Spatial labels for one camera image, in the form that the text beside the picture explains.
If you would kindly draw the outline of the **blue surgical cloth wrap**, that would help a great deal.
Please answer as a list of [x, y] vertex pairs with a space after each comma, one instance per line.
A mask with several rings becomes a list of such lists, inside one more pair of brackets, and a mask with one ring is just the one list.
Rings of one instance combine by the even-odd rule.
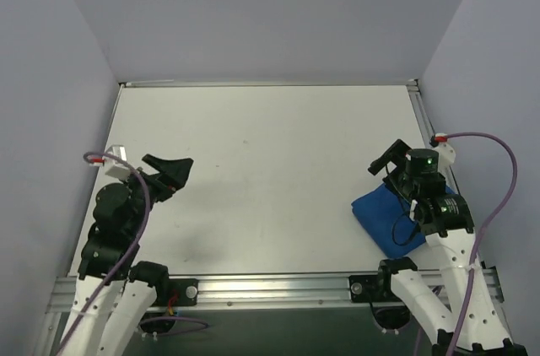
[[414, 230], [409, 206], [384, 184], [351, 203], [352, 213], [387, 258], [407, 256], [425, 243], [421, 233], [409, 242]]

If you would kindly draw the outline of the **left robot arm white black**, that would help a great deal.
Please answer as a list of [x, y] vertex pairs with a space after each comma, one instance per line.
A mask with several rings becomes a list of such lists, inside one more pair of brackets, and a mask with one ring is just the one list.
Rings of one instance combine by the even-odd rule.
[[152, 174], [134, 168], [113, 149], [87, 152], [84, 161], [103, 167], [115, 182], [96, 193], [94, 222], [81, 250], [57, 354], [121, 355], [149, 306], [169, 298], [167, 267], [135, 258], [154, 204], [184, 188], [193, 160], [146, 154], [143, 162], [154, 169]]

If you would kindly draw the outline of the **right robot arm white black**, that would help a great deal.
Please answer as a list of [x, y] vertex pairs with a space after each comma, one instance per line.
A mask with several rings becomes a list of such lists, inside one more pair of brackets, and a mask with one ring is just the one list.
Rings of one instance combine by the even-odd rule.
[[433, 355], [524, 355], [501, 321], [486, 283], [475, 229], [466, 200], [446, 190], [440, 154], [394, 142], [368, 169], [409, 206], [408, 216], [424, 236], [440, 271], [448, 301], [443, 303], [408, 257], [381, 261], [375, 292], [397, 298], [408, 308], [431, 343]]

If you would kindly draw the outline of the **aluminium right frame rail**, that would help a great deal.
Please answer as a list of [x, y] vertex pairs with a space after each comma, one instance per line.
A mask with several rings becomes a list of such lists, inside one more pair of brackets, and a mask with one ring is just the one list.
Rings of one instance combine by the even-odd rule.
[[[431, 148], [429, 145], [429, 140], [433, 135], [436, 134], [434, 127], [431, 124], [431, 121], [428, 117], [427, 111], [424, 107], [424, 102], [422, 99], [421, 91], [419, 88], [419, 80], [411, 79], [408, 81], [407, 90], [409, 99], [411, 100], [413, 111], [416, 116], [422, 139], [427, 148]], [[439, 170], [439, 172], [445, 177], [446, 184], [454, 191], [459, 192], [459, 188], [456, 183], [455, 176], [453, 175], [451, 167], [444, 170]]]

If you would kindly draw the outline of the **aluminium frame rail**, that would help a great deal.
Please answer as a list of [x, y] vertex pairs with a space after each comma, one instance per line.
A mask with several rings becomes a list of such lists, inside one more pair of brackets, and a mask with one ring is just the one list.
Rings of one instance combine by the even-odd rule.
[[[409, 99], [411, 100], [413, 111], [416, 116], [422, 139], [427, 148], [431, 148], [429, 145], [429, 140], [433, 135], [436, 134], [434, 127], [431, 124], [431, 121], [428, 117], [427, 111], [424, 107], [424, 102], [422, 99], [421, 91], [419, 88], [419, 80], [411, 79], [408, 81], [407, 90]], [[459, 188], [456, 183], [455, 176], [453, 175], [451, 167], [444, 170], [439, 170], [439, 172], [445, 177], [446, 184], [454, 191], [459, 192]]]
[[124, 88], [196, 88], [196, 87], [278, 87], [278, 86], [405, 86], [418, 88], [417, 79], [406, 81], [291, 81], [291, 80], [244, 80], [244, 81], [180, 81], [174, 79], [122, 82]]
[[[197, 304], [176, 307], [179, 310], [295, 310], [317, 308], [359, 308], [368, 303], [352, 303], [349, 294], [350, 275], [376, 272], [316, 272], [245, 275], [170, 275], [172, 278], [195, 278], [198, 283]], [[390, 295], [375, 305], [392, 306]]]

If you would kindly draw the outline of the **aluminium back frame rail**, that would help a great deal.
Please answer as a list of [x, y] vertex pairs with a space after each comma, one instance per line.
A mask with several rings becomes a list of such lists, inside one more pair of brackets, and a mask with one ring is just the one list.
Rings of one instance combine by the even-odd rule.
[[278, 86], [405, 86], [418, 88], [417, 79], [406, 81], [291, 81], [291, 80], [244, 80], [244, 81], [180, 81], [174, 79], [122, 82], [124, 88], [196, 88], [196, 87], [278, 87]]

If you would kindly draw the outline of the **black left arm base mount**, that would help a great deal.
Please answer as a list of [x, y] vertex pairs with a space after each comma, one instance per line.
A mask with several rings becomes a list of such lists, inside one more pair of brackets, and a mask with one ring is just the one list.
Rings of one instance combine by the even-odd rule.
[[198, 283], [195, 278], [168, 278], [157, 285], [153, 307], [190, 307], [197, 304]]

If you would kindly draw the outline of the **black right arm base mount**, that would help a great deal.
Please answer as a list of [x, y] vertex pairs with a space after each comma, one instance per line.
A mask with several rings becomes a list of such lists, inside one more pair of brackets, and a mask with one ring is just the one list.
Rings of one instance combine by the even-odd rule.
[[385, 297], [375, 274], [350, 275], [349, 294], [352, 303], [381, 302]]

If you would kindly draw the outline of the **aluminium front frame rail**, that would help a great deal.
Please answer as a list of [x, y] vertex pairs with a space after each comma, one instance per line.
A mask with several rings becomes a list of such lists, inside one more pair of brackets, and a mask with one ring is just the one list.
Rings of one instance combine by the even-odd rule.
[[[198, 283], [197, 304], [176, 307], [179, 310], [295, 310], [317, 308], [359, 308], [368, 303], [352, 303], [349, 294], [350, 275], [376, 272], [316, 272], [245, 275], [170, 275], [172, 278], [195, 278]], [[390, 295], [375, 305], [392, 306]]]

